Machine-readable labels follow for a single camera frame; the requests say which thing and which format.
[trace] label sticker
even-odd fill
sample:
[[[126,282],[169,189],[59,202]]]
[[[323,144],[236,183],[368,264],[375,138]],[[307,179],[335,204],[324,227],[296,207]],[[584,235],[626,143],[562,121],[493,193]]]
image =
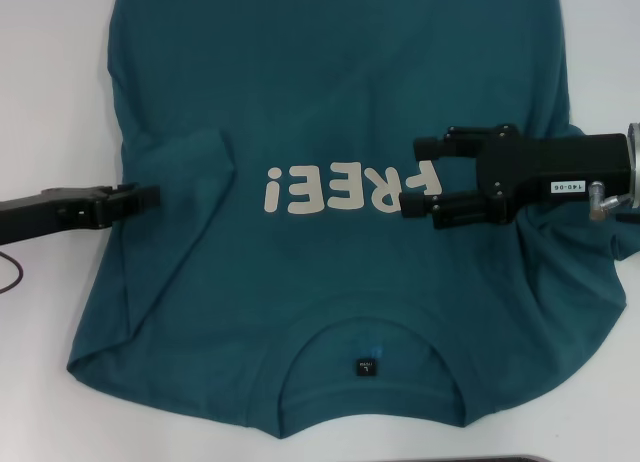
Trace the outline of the label sticker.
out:
[[[570,180],[564,182],[551,182],[552,194],[575,194],[586,192],[587,183],[584,180]]]

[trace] t-shirt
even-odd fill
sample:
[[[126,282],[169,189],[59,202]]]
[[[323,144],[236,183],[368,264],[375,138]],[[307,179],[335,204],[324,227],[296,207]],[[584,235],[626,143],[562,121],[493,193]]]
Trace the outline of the t-shirt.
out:
[[[124,182],[68,370],[284,438],[376,413],[466,426],[574,374],[625,306],[632,226],[587,204],[434,230],[401,191],[473,190],[416,137],[579,130],[559,0],[117,0]]]

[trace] white table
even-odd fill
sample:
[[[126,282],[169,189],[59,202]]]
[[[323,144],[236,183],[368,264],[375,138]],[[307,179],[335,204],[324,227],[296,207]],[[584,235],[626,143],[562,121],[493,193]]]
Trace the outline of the white table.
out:
[[[589,133],[640,120],[640,0],[562,0],[573,117]],[[0,0],[0,200],[118,180],[106,71],[113,0]],[[0,296],[0,461],[364,461],[532,453],[637,459],[640,258],[618,265],[629,308],[568,382],[467,429],[398,417],[326,422],[279,441],[88,389],[65,371],[107,233],[7,246],[26,277]],[[0,285],[14,276],[0,264]]]

